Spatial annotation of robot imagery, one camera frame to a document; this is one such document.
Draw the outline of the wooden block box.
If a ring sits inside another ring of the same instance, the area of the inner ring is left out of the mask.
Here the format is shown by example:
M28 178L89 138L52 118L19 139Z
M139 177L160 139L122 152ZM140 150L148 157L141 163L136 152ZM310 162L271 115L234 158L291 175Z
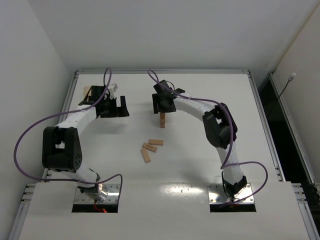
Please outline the wooden block box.
M86 101L88 99L88 97L91 95L91 86L85 86L83 88L83 95L84 95L84 101Z

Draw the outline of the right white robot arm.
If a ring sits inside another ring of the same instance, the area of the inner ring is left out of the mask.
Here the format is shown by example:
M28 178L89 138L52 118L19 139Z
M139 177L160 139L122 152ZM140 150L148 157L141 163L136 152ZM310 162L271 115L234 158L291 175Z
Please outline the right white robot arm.
M234 198L247 185L236 152L235 140L238 128L228 107L224 103L211 105L203 100L194 100L183 96L183 89L172 90L165 80L153 86L153 111L157 113L172 113L183 111L199 119L204 125L208 142L216 148L220 157L225 193Z

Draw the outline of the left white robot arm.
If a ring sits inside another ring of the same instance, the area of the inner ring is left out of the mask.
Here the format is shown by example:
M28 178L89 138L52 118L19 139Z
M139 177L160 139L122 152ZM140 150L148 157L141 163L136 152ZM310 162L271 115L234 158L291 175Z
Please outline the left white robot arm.
M91 86L75 112L68 114L56 126L48 126L43 131L42 165L75 180L80 192L91 198L103 195L103 184L99 182L99 174L84 163L80 134L97 118L122 118L130 115L125 96L120 97L120 106L117 106L117 89L115 83L107 88Z

